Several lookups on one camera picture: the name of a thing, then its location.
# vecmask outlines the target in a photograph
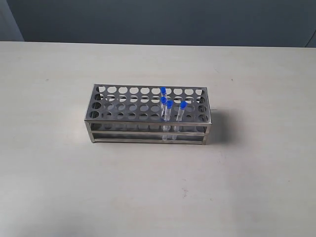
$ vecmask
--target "blue cap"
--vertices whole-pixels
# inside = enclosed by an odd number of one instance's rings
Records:
[[[167,101],[167,108],[168,108],[168,109],[171,109],[172,104],[173,104],[173,101],[172,101],[172,100],[168,100],[168,101]]]
[[[160,88],[160,91],[163,95],[167,93],[166,87],[164,87],[164,86],[162,88]]]
[[[162,102],[163,105],[167,103],[167,98],[166,97],[161,97],[160,101]]]
[[[180,109],[184,110],[184,108],[187,106],[187,102],[182,101],[180,104]]]

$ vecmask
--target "test tube rack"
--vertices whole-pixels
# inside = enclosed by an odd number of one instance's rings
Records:
[[[206,87],[167,89],[173,100],[170,121],[161,119],[160,86],[94,84],[84,122],[92,143],[135,142],[205,145],[212,125]],[[188,104],[176,121],[181,101]],[[170,130],[163,132],[164,125]],[[179,132],[173,127],[180,126]]]

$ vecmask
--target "table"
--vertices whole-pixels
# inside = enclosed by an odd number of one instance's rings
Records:
[[[0,235],[312,236],[316,49],[0,42]],[[209,144],[89,140],[94,83],[206,86]]]

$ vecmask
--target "table surface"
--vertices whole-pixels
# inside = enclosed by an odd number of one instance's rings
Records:
[[[314,235],[315,76],[311,48],[0,42],[0,235]],[[209,144],[92,144],[94,83],[207,87]]]

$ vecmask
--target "test tube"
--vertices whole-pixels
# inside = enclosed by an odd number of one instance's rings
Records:
[[[177,121],[181,121],[182,120],[182,116],[183,116],[184,109],[185,109],[186,106],[187,106],[187,102],[182,101],[181,104],[180,104],[179,111],[178,111],[178,115],[177,115],[177,119],[176,119]],[[180,126],[174,126],[174,131],[175,132],[179,132],[179,130],[180,130]],[[172,139],[176,140],[177,139],[177,135],[172,135]]]
[[[161,97],[165,97],[167,99],[167,90],[166,90],[166,87],[161,87],[160,88],[160,91],[161,91]]]
[[[166,108],[166,112],[165,112],[165,114],[164,114],[164,120],[165,120],[166,122],[170,120],[170,114],[171,114],[172,104],[173,104],[173,101],[172,101],[172,100],[168,100],[168,101],[167,101],[167,108]],[[169,129],[170,129],[170,126],[168,126],[168,125],[164,125],[164,126],[163,126],[163,131],[164,131],[164,132],[169,131]],[[162,139],[163,139],[163,140],[167,140],[167,138],[168,138],[167,135],[163,135],[163,136],[162,136]]]
[[[166,104],[167,104],[167,98],[166,97],[161,97],[160,98],[160,101],[161,101],[161,115],[160,115],[160,118],[161,118],[161,121],[164,121],[163,119],[163,115],[164,115],[164,112],[166,111]]]

